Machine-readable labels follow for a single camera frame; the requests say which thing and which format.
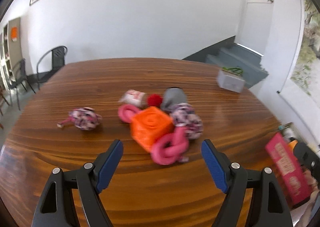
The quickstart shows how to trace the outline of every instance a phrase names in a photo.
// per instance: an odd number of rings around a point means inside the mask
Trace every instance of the pink box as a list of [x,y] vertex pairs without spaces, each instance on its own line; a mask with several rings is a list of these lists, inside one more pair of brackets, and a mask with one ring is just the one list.
[[310,197],[311,187],[303,175],[300,163],[278,132],[266,145],[266,150],[277,165],[294,205]]

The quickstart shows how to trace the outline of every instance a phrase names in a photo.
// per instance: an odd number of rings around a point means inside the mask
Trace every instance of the small white box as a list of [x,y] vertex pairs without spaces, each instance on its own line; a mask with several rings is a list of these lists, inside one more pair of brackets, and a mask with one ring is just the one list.
[[220,70],[217,76],[218,85],[226,90],[241,93],[245,84],[245,80],[234,73]]

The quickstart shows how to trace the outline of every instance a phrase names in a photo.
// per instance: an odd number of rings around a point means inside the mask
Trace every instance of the red ball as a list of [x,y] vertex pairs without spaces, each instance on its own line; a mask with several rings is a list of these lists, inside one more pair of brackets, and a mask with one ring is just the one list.
[[147,104],[149,106],[156,106],[156,107],[160,107],[161,103],[162,103],[162,97],[158,94],[151,94],[148,96],[147,98]]

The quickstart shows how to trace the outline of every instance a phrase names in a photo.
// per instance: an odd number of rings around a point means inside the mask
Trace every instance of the pink rubber ring toy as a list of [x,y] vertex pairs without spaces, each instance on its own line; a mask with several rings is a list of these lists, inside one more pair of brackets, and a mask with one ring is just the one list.
[[141,110],[134,105],[121,105],[118,109],[119,118],[126,123],[131,123],[131,118]]
[[185,130],[185,126],[176,127],[174,133],[168,133],[158,139],[151,149],[152,160],[159,165],[171,165],[181,160],[181,154],[189,147]]

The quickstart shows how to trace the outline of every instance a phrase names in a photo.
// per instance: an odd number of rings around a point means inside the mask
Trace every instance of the wooden table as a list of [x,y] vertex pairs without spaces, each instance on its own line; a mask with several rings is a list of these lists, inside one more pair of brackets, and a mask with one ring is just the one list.
[[[31,226],[48,176],[55,167],[78,169],[95,160],[111,142],[124,143],[124,155],[100,195],[115,227],[211,226],[224,199],[200,153],[209,138],[233,162],[261,170],[270,166],[264,150],[279,123],[247,89],[220,89],[218,68],[170,59],[106,59],[66,65],[26,106],[0,157],[0,196],[20,227]],[[162,94],[181,87],[204,122],[204,134],[190,144],[189,162],[156,165],[130,137],[129,125],[117,117],[118,100],[128,89]],[[68,111],[89,106],[103,116],[94,131],[57,122]],[[73,192],[81,226],[87,226],[77,190]],[[244,226],[248,190],[238,226]]]

